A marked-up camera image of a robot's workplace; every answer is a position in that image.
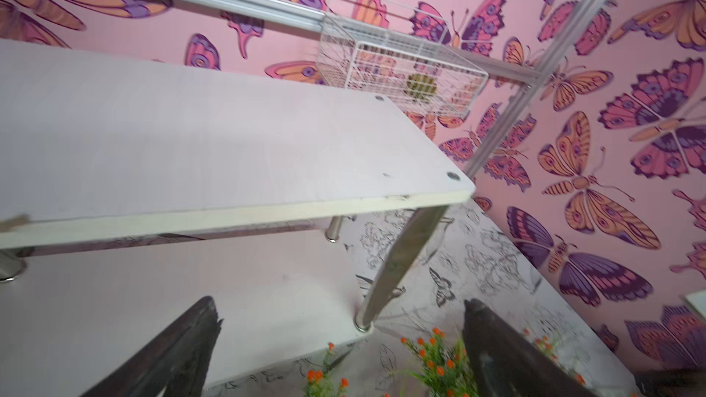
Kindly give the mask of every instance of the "pink wall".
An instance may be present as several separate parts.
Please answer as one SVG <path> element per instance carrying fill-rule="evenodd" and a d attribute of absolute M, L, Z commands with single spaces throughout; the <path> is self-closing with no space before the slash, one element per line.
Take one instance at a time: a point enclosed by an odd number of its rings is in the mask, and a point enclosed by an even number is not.
<path fill-rule="evenodd" d="M 326 6 L 341 14 L 351 12 L 350 7 L 335 0 L 299 1 Z M 455 12 L 461 39 L 487 40 L 483 46 L 491 47 L 490 56 L 497 58 L 503 58 L 503 53 L 512 54 L 514 49 L 519 61 L 521 49 L 523 61 L 530 61 L 547 48 L 552 31 L 570 12 L 571 5 L 565 3 L 572 0 L 495 0 L 501 5 L 499 14 L 494 12 L 492 19 L 489 3 L 484 0 L 396 1 L 413 5 L 425 2 L 447 19 Z M 507 140 L 506 153 L 512 154 L 512 159 L 491 159 L 486 172 L 477 177 L 478 195 L 492 203 L 487 214 L 515 238 L 518 247 L 589 325 L 596 330 L 606 326 L 604 340 L 633 370 L 704 366 L 706 361 L 706 327 L 683 309 L 674 308 L 681 304 L 680 295 L 706 287 L 706 250 L 700 253 L 695 246 L 705 241 L 706 218 L 703 207 L 696 208 L 693 214 L 699 218 L 700 228 L 695 227 L 688 210 L 691 206 L 684 199 L 706 196 L 706 169 L 702 163 L 706 161 L 706 128 L 674 130 L 676 122 L 669 125 L 651 121 L 655 116 L 643 108 L 652 104 L 652 109 L 664 114 L 665 119 L 686 117 L 682 126 L 699 126 L 699 117 L 706 114 L 706 108 L 698 104 L 706 96 L 700 63 L 701 53 L 706 50 L 706 0 L 682 0 L 659 16 L 657 10 L 652 12 L 651 19 L 665 21 L 652 26 L 653 38 L 637 31 L 628 32 L 612 44 L 606 42 L 631 16 L 675 1 L 679 0 L 615 0 L 616 6 L 606 5 L 592 32 L 578 43 L 583 55 L 573 51 L 568 54 L 569 70 L 563 71 L 568 76 L 558 76 L 547 87 L 546 98 L 534 102 L 531 116 L 520 126 L 525 131 L 517 131 L 515 137 Z M 316 52 L 314 34 L 270 23 L 262 29 L 261 22 L 251 19 L 228 19 L 216 10 L 179 3 L 171 6 L 170 2 L 2 0 L 0 36 L 232 72 L 267 72 L 281 78 L 319 81 L 310 63 Z M 400 9 L 393 12 L 391 3 L 384 4 L 390 13 L 390 28 L 408 33 L 413 30 L 410 13 Z M 466 9 L 481 20 L 460 23 Z M 495 30 L 486 25 L 490 20 L 495 23 Z M 469 22 L 479 23 L 486 31 L 471 36 Z M 671 23 L 678 25 L 681 44 L 674 33 L 658 40 L 662 37 L 659 31 L 667 31 Z M 677 64 L 670 69 L 674 61 L 686 65 Z M 552 85 L 559 91 L 552 90 Z M 473 148 L 474 140 L 482 139 L 480 128 L 488 127 L 492 110 L 484 121 L 481 118 L 491 105 L 504 110 L 508 96 L 515 91 L 510 84 L 496 87 L 491 81 L 468 119 L 461 125 L 452 124 L 452 128 L 434 118 L 412 118 L 463 167 L 470 154 L 461 146 Z M 608 104 L 623 94 L 637 98 L 628 97 L 626 101 L 641 109 L 643 125 L 609 129 L 613 126 L 599 121 L 602 111 L 616 112 Z M 653 103 L 649 96 L 656 96 L 657 102 Z M 656 106 L 668 96 L 673 96 L 669 101 L 683 103 L 673 114 L 666 107 Z M 693 105 L 695 109 L 687 117 L 686 111 Z M 619 115 L 625 116 L 624 126 L 635 124 L 631 120 L 637 115 Z M 570 119 L 574 124 L 567 139 L 558 139 Z M 630 140 L 647 128 L 651 130 L 645 132 L 644 139 Z M 671 132 L 684 138 L 684 146 L 672 154 L 671 162 L 680 169 L 680 175 L 669 171 L 674 167 L 666 163 L 663 152 L 649 146 L 661 144 L 659 139 L 670 138 Z M 547 157 L 552 149 L 545 145 L 554 145 L 556 151 L 567 146 L 566 150 L 575 153 L 564 154 L 566 159 L 557 158 L 562 155 L 560 152 Z M 605 162 L 593 171 L 601 163 L 601 148 L 605 148 Z M 642 174 L 636 174 L 631 161 L 643 151 L 653 154 L 652 162 L 640 165 Z M 679 165 L 678 157 L 684 154 L 690 164 Z M 645 173 L 650 172 L 656 175 L 648 178 Z M 586 179 L 590 175 L 596 180 Z M 560 181 L 568 182 L 552 186 Z M 588 188 L 593 192 L 584 190 L 589 182 L 592 184 Z M 629 196 L 608 186 L 619 187 Z M 544 194 L 545 190 L 557 194 Z M 677 197 L 674 191 L 685 195 Z M 591 194 L 588 198 L 593 204 L 579 198 L 585 193 Z M 576 201 L 577 207 L 570 209 L 567 219 L 570 199 Z"/>

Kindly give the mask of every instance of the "shelf board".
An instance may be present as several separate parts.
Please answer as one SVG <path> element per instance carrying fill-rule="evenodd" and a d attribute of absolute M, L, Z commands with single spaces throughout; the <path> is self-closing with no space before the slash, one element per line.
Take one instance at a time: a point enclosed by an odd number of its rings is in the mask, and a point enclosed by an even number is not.
<path fill-rule="evenodd" d="M 0 248 L 467 200 L 372 93 L 0 40 Z M 449 178 L 454 172 L 458 179 Z"/>
<path fill-rule="evenodd" d="M 364 336 L 345 248 L 319 230 L 28 261 L 0 287 L 7 396 L 79 396 L 203 296 L 224 319 L 207 384 Z"/>

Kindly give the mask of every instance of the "orange butterfly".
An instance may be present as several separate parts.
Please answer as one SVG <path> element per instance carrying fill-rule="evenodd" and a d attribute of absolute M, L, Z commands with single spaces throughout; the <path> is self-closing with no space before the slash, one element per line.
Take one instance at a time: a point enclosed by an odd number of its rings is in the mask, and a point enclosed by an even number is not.
<path fill-rule="evenodd" d="M 557 137 L 556 148 L 546 144 L 537 156 L 545 171 L 572 179 L 551 184 L 542 193 L 560 195 L 578 190 L 564 209 L 566 222 L 574 230 L 594 233 L 597 226 L 603 233 L 618 237 L 629 244 L 650 250 L 659 249 L 661 244 L 657 235 L 637 216 L 612 199 L 588 188 L 591 185 L 604 187 L 598 184 L 593 175 L 595 171 L 587 177 L 583 176 L 588 162 L 590 142 L 588 118 L 585 113 L 576 112 L 571 115 Z"/>
<path fill-rule="evenodd" d="M 574 66 L 569 69 L 568 60 L 566 60 L 564 68 L 557 67 L 549 77 L 539 100 L 544 100 L 552 91 L 556 91 L 554 93 L 554 110 L 566 109 L 576 101 L 577 93 L 580 95 L 592 93 L 613 81 L 613 74 L 608 71 L 583 71 L 568 75 L 574 69 L 582 67 L 586 66 Z"/>
<path fill-rule="evenodd" d="M 706 0 L 679 0 L 636 14 L 611 34 L 608 44 L 630 31 L 642 31 L 657 40 L 676 31 L 676 41 L 683 48 L 706 50 Z"/>

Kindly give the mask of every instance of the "vertical metal pole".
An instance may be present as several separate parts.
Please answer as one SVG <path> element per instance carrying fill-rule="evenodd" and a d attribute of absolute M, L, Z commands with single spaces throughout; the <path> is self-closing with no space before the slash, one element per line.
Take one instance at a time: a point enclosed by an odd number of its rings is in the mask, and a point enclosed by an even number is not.
<path fill-rule="evenodd" d="M 483 144 L 473 153 L 465 169 L 469 178 L 473 178 L 476 172 L 480 171 L 490 154 L 497 149 L 507 132 L 512 128 L 516 119 L 522 115 L 542 85 L 556 71 L 560 62 L 563 61 L 566 51 L 581 37 L 605 2 L 606 0 L 581 0 L 578 2 L 564 29 L 542 56 L 542 61 L 537 66 L 539 78 L 534 83 L 528 83 L 522 87 L 514 97 L 510 98 L 507 110 L 500 115 Z"/>
<path fill-rule="evenodd" d="M 448 206 L 418 208 L 411 216 L 402 233 L 390 248 L 383 268 L 375 277 L 370 293 L 355 317 L 360 331 L 368 331 L 377 315 L 388 303 L 393 290 L 427 243 Z"/>

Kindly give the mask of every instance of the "wire basket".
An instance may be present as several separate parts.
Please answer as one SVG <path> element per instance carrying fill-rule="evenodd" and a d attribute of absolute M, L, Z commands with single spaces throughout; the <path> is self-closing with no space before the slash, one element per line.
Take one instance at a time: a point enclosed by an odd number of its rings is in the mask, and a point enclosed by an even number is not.
<path fill-rule="evenodd" d="M 330 86 L 379 93 L 422 115 L 464 118 L 488 80 L 454 49 L 335 14 L 324 16 L 316 66 Z"/>

